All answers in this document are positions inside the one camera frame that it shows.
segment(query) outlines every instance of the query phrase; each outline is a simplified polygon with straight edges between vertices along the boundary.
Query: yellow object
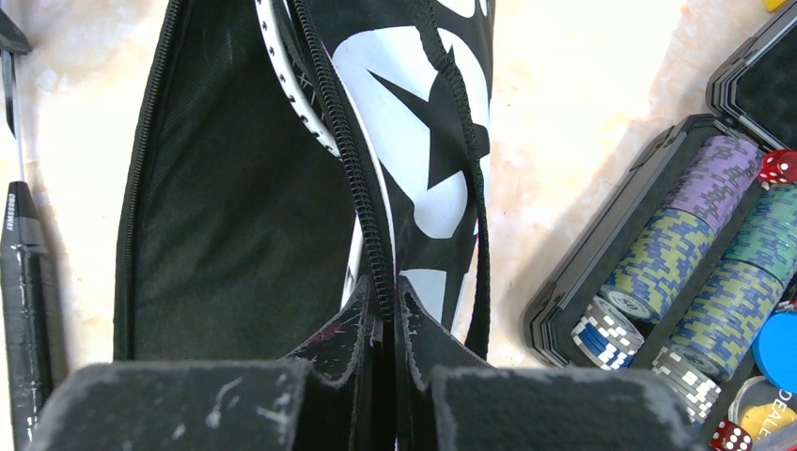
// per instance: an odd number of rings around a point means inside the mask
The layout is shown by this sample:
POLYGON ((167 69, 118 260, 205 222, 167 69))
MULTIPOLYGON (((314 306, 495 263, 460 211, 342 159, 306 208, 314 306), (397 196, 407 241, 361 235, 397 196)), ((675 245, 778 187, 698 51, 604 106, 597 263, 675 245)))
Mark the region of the yellow object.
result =
POLYGON ((764 0, 764 7, 766 7, 768 11, 773 12, 788 1, 789 0, 764 0))
POLYGON ((752 435, 754 440, 758 440, 795 421, 797 412, 783 402, 776 401, 744 411, 739 426, 752 435))

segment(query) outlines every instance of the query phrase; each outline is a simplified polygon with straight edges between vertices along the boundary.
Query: gray poker chip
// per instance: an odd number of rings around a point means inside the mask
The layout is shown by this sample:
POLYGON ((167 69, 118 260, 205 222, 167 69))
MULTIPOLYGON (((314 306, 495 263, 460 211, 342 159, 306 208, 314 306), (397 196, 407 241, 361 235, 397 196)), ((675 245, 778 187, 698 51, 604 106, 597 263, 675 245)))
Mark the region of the gray poker chip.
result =
POLYGON ((617 310, 633 318, 650 321, 658 315, 650 304, 643 303, 634 298, 634 296, 622 291, 603 286, 601 287, 601 295, 612 303, 617 310))
POLYGON ((668 347, 661 349, 651 370, 680 395, 693 421, 703 423, 719 397, 720 387, 668 347))
POLYGON ((667 385, 676 392, 692 421, 703 423, 711 411, 713 401, 701 401, 697 399, 694 396, 694 390, 682 385, 676 373, 669 371, 666 367, 656 366, 656 364, 657 363, 654 363, 654 367, 651 369, 653 373, 662 376, 667 385))
POLYGON ((673 355, 660 355, 654 360, 654 364, 659 368, 666 368, 671 373, 668 375, 685 389, 691 390, 695 397, 704 401, 716 400, 720 394, 720 387, 687 362, 672 358, 673 355))
POLYGON ((613 305, 601 296, 594 296, 592 303, 586 308, 586 314, 595 319, 596 323, 608 333, 622 337, 629 343, 629 346, 637 350, 645 343, 645 337, 639 330, 620 313, 613 305))
POLYGON ((684 358, 679 353, 679 347, 676 345, 662 346, 659 355, 656 357, 657 361, 664 362, 666 365, 679 374, 685 377, 686 383, 694 385, 699 382, 704 384, 707 390, 714 392, 715 396, 719 396, 721 389, 711 378, 703 374, 697 367, 695 367, 688 359, 684 358))
POLYGON ((694 366, 697 371, 704 374, 710 374, 712 376, 720 374, 719 366, 707 359, 705 356, 701 355, 700 352, 690 350, 686 347, 676 344, 670 344, 669 347, 672 351, 676 352, 680 355, 680 357, 689 362, 690 365, 694 366))
POLYGON ((717 400, 717 394, 713 390, 714 384, 712 383, 706 383, 704 381, 689 383, 685 377, 681 376, 677 371, 674 371, 670 366, 658 361, 653 362, 651 370, 656 374, 666 377, 672 385, 678 388, 687 399, 696 405, 710 408, 717 400))

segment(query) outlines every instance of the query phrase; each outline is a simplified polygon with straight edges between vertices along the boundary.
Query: stack of poker chips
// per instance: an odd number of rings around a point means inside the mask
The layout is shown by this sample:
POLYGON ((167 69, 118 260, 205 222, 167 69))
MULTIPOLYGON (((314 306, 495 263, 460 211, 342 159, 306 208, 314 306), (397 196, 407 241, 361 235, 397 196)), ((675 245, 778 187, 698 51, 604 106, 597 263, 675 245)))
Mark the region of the stack of poker chips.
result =
POLYGON ((668 347, 659 351, 651 370, 662 376, 679 395, 692 422, 702 425, 709 416, 711 406, 720 396, 720 387, 691 365, 684 356, 668 347))
POLYGON ((659 322, 755 180, 762 156, 742 139, 714 136, 603 284, 631 318, 659 322))
POLYGON ((595 296, 570 333, 576 346, 605 370, 628 367, 645 338, 615 307, 595 296))
POLYGON ((676 326, 672 346, 718 381, 733 376, 797 270, 797 185, 761 196, 676 326))

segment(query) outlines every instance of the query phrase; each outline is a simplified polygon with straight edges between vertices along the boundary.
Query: racket handle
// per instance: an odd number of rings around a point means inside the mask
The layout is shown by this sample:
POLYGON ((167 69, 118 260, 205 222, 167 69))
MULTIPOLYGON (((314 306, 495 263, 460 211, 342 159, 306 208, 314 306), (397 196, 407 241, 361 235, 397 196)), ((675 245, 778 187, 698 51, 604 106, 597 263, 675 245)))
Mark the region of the racket handle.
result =
POLYGON ((53 277, 30 191, 24 183, 14 182, 9 187, 0 240, 0 288, 11 425, 18 450, 30 443, 41 408, 53 391, 45 317, 47 298, 55 293, 53 277))

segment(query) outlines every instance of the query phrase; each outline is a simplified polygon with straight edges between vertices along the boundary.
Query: purple poker chip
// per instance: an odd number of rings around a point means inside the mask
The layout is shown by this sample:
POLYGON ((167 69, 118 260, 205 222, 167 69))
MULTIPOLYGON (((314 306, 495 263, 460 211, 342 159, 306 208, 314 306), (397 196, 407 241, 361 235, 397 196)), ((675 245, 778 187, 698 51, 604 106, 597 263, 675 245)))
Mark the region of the purple poker chip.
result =
POLYGON ((664 200, 719 232, 758 176, 763 156, 755 144, 730 136, 706 140, 664 200))

